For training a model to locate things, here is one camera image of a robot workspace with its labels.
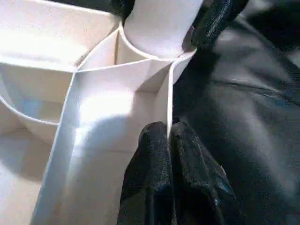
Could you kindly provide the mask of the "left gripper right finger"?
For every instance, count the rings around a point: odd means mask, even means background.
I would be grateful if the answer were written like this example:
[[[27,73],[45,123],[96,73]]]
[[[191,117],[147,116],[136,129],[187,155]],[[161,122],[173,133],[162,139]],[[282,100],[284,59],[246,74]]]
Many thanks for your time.
[[[171,159],[179,225],[240,225],[242,213],[222,166],[185,122],[172,126]]]

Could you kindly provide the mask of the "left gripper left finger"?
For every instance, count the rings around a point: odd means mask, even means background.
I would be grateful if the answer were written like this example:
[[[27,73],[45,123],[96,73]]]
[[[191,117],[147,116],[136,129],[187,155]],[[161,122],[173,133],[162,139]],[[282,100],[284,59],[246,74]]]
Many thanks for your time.
[[[166,125],[145,126],[124,174],[120,196],[120,225],[170,225],[173,181]]]

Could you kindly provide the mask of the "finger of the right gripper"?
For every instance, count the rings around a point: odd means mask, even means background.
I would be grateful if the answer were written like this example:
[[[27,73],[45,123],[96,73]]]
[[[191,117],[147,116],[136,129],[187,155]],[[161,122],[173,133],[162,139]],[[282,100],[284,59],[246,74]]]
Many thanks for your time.
[[[247,0],[214,0],[210,6],[199,9],[191,44],[195,47],[212,47],[229,22],[246,7]]]
[[[111,6],[116,15],[126,20],[133,10],[135,0],[111,0]]]

